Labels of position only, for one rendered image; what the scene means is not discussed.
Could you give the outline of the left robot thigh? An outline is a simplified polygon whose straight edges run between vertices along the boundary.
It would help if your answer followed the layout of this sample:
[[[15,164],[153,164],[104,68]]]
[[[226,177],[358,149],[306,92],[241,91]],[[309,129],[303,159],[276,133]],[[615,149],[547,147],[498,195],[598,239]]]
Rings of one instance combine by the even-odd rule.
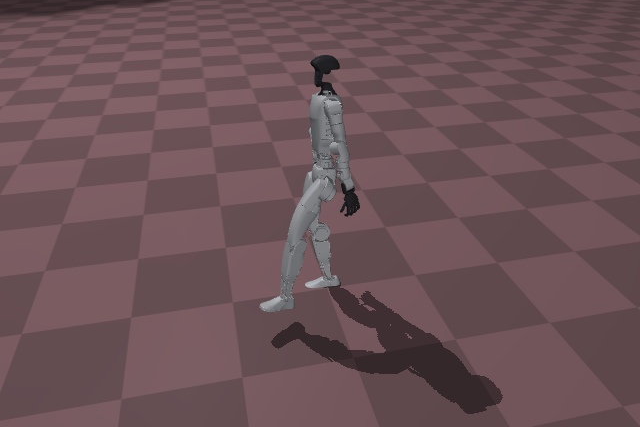
[[[290,223],[286,241],[290,244],[290,252],[292,251],[292,247],[299,242],[300,239],[305,240],[303,234],[317,216],[319,206],[321,206],[317,199],[319,198],[322,201],[329,202],[335,194],[336,188],[334,187],[333,180],[328,176],[325,176],[324,179],[315,180],[307,189],[299,201]]]

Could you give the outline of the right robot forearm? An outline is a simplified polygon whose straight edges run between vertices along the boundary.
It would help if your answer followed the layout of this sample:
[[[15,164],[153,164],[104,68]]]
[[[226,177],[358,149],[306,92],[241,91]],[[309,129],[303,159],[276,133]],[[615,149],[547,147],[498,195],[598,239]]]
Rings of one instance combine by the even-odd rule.
[[[313,149],[312,139],[311,139],[311,145]],[[315,152],[314,149],[312,151],[313,151],[313,165],[314,165],[314,162],[317,162],[317,156],[316,156],[317,152]]]

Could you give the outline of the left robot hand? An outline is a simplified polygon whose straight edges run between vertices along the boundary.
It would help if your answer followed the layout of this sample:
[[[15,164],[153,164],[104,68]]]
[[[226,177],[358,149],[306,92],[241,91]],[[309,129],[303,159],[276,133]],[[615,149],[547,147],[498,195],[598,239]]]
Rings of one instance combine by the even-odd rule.
[[[347,213],[344,216],[348,216],[348,215],[352,215],[353,213],[357,212],[357,210],[360,209],[360,204],[358,201],[358,197],[357,195],[354,193],[355,188],[346,191],[346,187],[344,185],[344,183],[341,183],[341,188],[342,188],[342,192],[343,194],[345,194],[344,197],[344,204],[340,210],[340,213],[342,213],[345,209],[345,206],[347,207]],[[356,206],[357,205],[357,206]],[[354,210],[353,210],[354,207]],[[351,212],[350,212],[351,211]]]

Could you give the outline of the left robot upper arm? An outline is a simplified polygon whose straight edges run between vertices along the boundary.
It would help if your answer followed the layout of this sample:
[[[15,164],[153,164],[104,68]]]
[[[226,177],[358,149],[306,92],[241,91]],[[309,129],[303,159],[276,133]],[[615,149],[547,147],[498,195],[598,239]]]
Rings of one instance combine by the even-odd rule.
[[[335,139],[330,144],[330,152],[333,155],[340,155],[338,151],[338,144],[341,141],[346,143],[345,127],[343,123],[343,108],[341,102],[334,98],[325,100],[324,112],[329,120],[330,129]]]

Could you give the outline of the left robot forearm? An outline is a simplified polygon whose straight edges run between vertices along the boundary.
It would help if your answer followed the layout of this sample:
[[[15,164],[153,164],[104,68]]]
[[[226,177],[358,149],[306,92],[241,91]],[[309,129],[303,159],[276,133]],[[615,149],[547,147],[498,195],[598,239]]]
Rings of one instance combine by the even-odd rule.
[[[337,156],[337,158],[335,158],[338,171],[337,178],[340,183],[344,183],[346,191],[349,191],[354,188],[354,183],[351,179],[351,173],[349,172],[349,151],[344,141],[339,142],[338,151],[340,156]]]

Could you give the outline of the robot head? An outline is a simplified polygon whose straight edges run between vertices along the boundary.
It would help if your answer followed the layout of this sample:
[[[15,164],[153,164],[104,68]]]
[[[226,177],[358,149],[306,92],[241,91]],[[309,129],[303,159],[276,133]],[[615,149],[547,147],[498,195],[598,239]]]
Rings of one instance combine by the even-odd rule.
[[[315,78],[314,78],[315,86],[321,87],[321,92],[318,93],[318,96],[327,94],[322,92],[324,90],[331,91],[333,95],[337,95],[332,87],[332,84],[329,82],[322,82],[322,78],[323,78],[323,74],[329,74],[331,70],[336,70],[340,68],[338,60],[335,57],[330,55],[321,55],[314,58],[310,64],[315,69]],[[329,94],[331,93],[329,92]]]

